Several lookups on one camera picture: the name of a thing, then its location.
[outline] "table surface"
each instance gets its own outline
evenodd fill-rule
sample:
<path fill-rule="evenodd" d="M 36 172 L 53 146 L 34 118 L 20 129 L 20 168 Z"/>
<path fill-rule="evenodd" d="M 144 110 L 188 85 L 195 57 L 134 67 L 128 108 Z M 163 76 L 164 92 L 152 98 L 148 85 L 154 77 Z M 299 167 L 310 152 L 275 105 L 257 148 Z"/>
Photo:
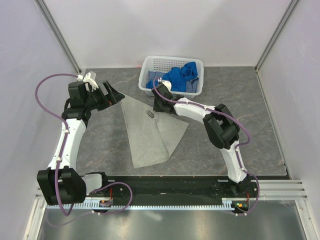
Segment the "table surface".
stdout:
<path fill-rule="evenodd" d="M 154 97 L 138 88 L 140 68 L 88 69 L 102 86 L 107 80 L 117 91 L 153 106 Z M 193 101 L 205 105 L 225 104 L 250 132 L 252 142 L 241 147 L 245 167 L 256 175 L 286 175 L 271 120 L 253 67 L 205 67 L 202 93 Z M 125 120 L 120 104 L 93 112 L 77 156 L 77 172 L 107 175 L 227 175 L 219 149 L 208 139 L 203 124 L 189 123 L 171 158 L 163 163 L 134 168 Z M 240 142 L 247 140 L 240 131 Z"/>
<path fill-rule="evenodd" d="M 90 210 L 65 217 L 46 209 L 45 218 L 61 225 Z M 247 216 L 217 210 L 126 210 L 115 215 L 89 214 L 60 228 L 45 220 L 38 240 L 306 240 L 294 201 L 260 201 Z"/>

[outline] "gray floor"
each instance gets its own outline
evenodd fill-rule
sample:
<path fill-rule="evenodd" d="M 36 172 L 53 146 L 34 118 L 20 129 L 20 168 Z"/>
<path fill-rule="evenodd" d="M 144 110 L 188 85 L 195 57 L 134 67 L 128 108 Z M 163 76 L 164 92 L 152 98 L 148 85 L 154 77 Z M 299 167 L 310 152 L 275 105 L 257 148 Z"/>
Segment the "gray floor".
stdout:
<path fill-rule="evenodd" d="M 138 88 L 140 68 L 92 69 L 96 81 L 109 83 L 119 92 L 149 105 L 153 97 Z M 250 145 L 241 148 L 246 168 L 256 175 L 285 175 L 267 108 L 253 67 L 205 67 L 201 95 L 193 99 L 206 105 L 225 104 L 249 130 Z M 134 168 L 121 105 L 93 112 L 81 140 L 77 172 L 103 171 L 107 175 L 226 175 L 220 153 L 209 141 L 203 124 L 186 117 L 189 123 L 181 142 L 164 163 Z M 240 142 L 246 141 L 243 131 Z"/>
<path fill-rule="evenodd" d="M 46 215 L 61 225 L 87 211 L 73 210 L 66 218 L 59 209 L 47 209 Z M 306 240 L 294 201 L 261 201 L 238 217 L 214 210 L 127 210 L 89 214 L 60 228 L 42 222 L 38 240 Z"/>

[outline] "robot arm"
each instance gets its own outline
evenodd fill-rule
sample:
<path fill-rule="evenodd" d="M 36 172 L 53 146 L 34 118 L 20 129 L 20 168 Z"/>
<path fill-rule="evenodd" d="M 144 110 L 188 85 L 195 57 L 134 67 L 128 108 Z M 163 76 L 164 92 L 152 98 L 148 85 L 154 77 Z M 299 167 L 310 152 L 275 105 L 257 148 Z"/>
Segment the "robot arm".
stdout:
<path fill-rule="evenodd" d="M 179 102 L 192 102 L 180 95 L 174 97 L 169 90 L 171 89 L 171 83 L 169 81 L 162 81 L 156 88 L 158 92 L 167 99 Z M 192 104 L 172 103 L 162 99 L 154 89 L 152 92 L 155 97 L 153 104 L 153 110 L 155 112 L 166 112 L 168 114 L 185 116 L 204 124 L 211 143 L 219 148 L 222 153 L 227 167 L 228 178 L 237 185 L 239 191 L 243 189 L 249 182 L 249 177 L 243 171 L 246 169 L 240 166 L 236 155 L 235 146 L 239 144 L 240 128 L 226 117 L 206 110 L 206 108 L 210 108 L 232 116 L 229 109 L 223 104 L 219 104 L 218 106 L 204 106 L 201 104 L 205 107 L 203 109 Z M 239 150 L 238 155 L 241 165 L 244 166 Z"/>
<path fill-rule="evenodd" d="M 104 110 L 118 102 L 125 96 L 113 89 L 107 81 L 103 82 L 107 90 L 104 95 L 95 82 L 96 74 L 89 72 L 83 78 L 68 85 L 70 98 L 66 101 L 62 118 L 68 124 L 68 137 L 66 139 L 58 170 L 58 187 L 62 204 L 82 203 L 86 195 L 103 185 L 104 173 L 90 173 L 83 177 L 76 172 L 76 159 L 81 138 L 86 131 L 91 111 Z M 57 205 L 55 192 L 55 169 L 58 155 L 62 148 L 66 126 L 62 124 L 60 139 L 53 158 L 46 170 L 40 170 L 37 181 L 48 205 Z"/>

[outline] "gray cloth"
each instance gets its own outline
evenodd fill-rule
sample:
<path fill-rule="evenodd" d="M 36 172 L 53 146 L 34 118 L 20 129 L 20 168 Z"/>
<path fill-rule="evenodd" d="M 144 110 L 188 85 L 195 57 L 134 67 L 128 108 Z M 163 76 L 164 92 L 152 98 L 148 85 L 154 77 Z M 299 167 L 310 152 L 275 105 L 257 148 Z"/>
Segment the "gray cloth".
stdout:
<path fill-rule="evenodd" d="M 121 101 L 132 163 L 141 168 L 167 161 L 185 134 L 189 123 L 178 120 L 130 96 Z M 154 112 L 151 118 L 146 111 Z"/>

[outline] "white plastic basket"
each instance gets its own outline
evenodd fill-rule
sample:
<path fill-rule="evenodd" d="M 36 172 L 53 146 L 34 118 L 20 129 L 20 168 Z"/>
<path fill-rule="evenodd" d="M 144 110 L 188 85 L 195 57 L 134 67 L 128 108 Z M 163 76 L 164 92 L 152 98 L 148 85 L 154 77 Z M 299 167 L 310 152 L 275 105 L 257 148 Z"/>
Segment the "white plastic basket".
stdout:
<path fill-rule="evenodd" d="M 148 96 L 153 96 L 151 89 L 146 88 L 149 81 L 148 71 L 151 72 L 162 72 L 167 73 L 171 71 L 173 67 L 182 68 L 185 64 L 195 62 L 196 70 L 198 72 L 199 83 L 197 86 L 197 91 L 193 92 L 180 92 L 172 91 L 171 93 L 176 95 L 182 95 L 188 99 L 193 99 L 195 96 L 201 94 L 202 87 L 204 85 L 204 64 L 198 59 L 182 58 L 182 57 L 172 57 L 172 56 L 147 56 L 143 62 L 140 77 L 139 77 L 139 88 L 145 92 Z"/>

